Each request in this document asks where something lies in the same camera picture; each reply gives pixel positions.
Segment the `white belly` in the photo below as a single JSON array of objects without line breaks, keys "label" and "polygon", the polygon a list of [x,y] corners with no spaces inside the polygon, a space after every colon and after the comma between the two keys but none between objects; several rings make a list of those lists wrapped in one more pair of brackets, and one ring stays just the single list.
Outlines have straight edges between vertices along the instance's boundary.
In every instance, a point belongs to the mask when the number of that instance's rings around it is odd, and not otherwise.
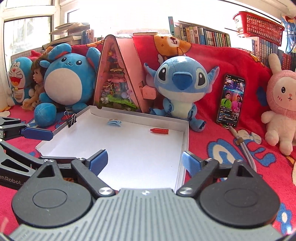
[{"label": "white belly", "polygon": [[173,111],[171,112],[172,116],[178,118],[188,118],[188,113],[192,108],[192,103],[184,103],[175,100],[171,100],[173,105]]},{"label": "white belly", "polygon": [[82,84],[79,76],[66,68],[50,72],[46,77],[44,89],[49,98],[63,105],[77,103],[82,95]]},{"label": "white belly", "polygon": [[14,89],[13,90],[13,97],[16,100],[16,102],[22,103],[23,100],[24,100],[24,98],[25,98],[25,91],[24,91],[24,89],[21,89],[21,90]]}]

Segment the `person on phone screen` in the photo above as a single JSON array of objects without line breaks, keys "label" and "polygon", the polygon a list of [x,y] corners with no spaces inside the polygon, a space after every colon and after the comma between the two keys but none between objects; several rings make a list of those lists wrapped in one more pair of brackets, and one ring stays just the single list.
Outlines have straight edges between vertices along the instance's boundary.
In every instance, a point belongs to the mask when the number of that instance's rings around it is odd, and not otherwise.
[{"label": "person on phone screen", "polygon": [[227,92],[225,95],[225,98],[221,100],[220,106],[226,107],[227,109],[231,109],[232,103],[229,99],[230,99],[230,93]]},{"label": "person on phone screen", "polygon": [[237,99],[232,102],[231,110],[232,111],[240,111],[240,107],[242,106],[242,98],[237,95]]}]

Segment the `blue stitch plush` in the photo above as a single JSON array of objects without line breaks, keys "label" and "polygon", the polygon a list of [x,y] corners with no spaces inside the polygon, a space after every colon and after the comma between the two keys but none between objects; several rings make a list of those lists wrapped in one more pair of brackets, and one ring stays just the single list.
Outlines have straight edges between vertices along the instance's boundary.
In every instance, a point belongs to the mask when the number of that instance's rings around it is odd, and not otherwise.
[{"label": "blue stitch plush", "polygon": [[29,99],[34,94],[30,88],[32,83],[31,74],[32,61],[27,57],[17,58],[11,65],[7,75],[11,89],[7,90],[13,98],[7,100],[9,106],[15,104],[22,105],[25,99]]},{"label": "blue stitch plush", "polygon": [[52,63],[41,61],[47,68],[44,76],[45,93],[41,93],[34,118],[39,126],[50,126],[56,120],[57,110],[53,103],[72,108],[78,113],[87,107],[95,87],[96,71],[99,65],[100,51],[94,47],[88,49],[86,57],[72,53],[69,44],[60,44],[48,54]]},{"label": "blue stitch plush", "polygon": [[158,92],[165,97],[164,109],[150,109],[150,114],[187,120],[192,130],[202,131],[206,122],[195,118],[197,107],[194,102],[212,91],[219,67],[207,73],[199,62],[187,56],[170,58],[157,71],[148,67],[147,63],[144,67],[154,77]]}]

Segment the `red blanket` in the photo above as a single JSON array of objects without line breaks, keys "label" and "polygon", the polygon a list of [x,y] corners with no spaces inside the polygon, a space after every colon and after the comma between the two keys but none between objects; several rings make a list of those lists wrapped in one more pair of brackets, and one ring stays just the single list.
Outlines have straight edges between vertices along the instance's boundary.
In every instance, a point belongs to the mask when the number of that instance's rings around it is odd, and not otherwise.
[{"label": "red blanket", "polygon": [[[223,87],[223,77],[227,74],[237,75],[246,80],[244,104],[240,115],[237,130],[244,138],[250,153],[255,159],[257,171],[263,179],[280,196],[281,207],[274,227],[281,233],[290,233],[296,228],[296,187],[292,183],[292,163],[296,159],[293,151],[290,160],[279,152],[278,146],[271,147],[264,140],[265,125],[260,121],[261,114],[268,110],[264,106],[262,90],[266,90],[271,71],[262,66],[256,57],[242,50],[228,47],[211,47],[204,45],[181,43],[179,47],[168,47],[165,39],[154,39],[153,36],[134,36],[141,62],[157,69],[159,59],[166,59],[176,55],[187,55],[199,61],[207,71],[215,66],[220,67],[220,74],[213,85],[213,91],[203,99],[196,102],[198,108],[197,117],[207,121],[202,132],[189,132],[189,150],[201,158],[212,157],[221,163],[231,163],[235,159],[244,159],[241,150],[234,144],[234,137],[230,132],[215,123],[219,99]],[[99,50],[101,42],[94,44]],[[89,46],[73,46],[73,52],[85,55]],[[11,109],[11,117],[21,118],[26,123],[34,126],[33,112],[24,112],[19,106]],[[57,116],[57,123],[50,127],[57,128],[63,121],[62,113]],[[28,140],[22,137],[9,141],[21,150],[38,156],[35,146],[36,140]],[[0,223],[5,217],[9,222],[5,233],[9,234],[17,227],[17,222],[11,210],[11,200],[16,191],[0,186]]]}]

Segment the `gray ribbed plate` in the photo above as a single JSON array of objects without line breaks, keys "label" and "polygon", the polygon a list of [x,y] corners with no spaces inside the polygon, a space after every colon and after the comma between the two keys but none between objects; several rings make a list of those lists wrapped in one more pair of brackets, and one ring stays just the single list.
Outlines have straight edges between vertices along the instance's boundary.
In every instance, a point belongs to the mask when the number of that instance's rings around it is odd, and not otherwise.
[{"label": "gray ribbed plate", "polygon": [[121,189],[116,196],[99,198],[73,224],[57,229],[21,225],[10,237],[15,241],[275,241],[281,235],[271,225],[223,226],[204,214],[193,198],[176,196],[166,188]]}]

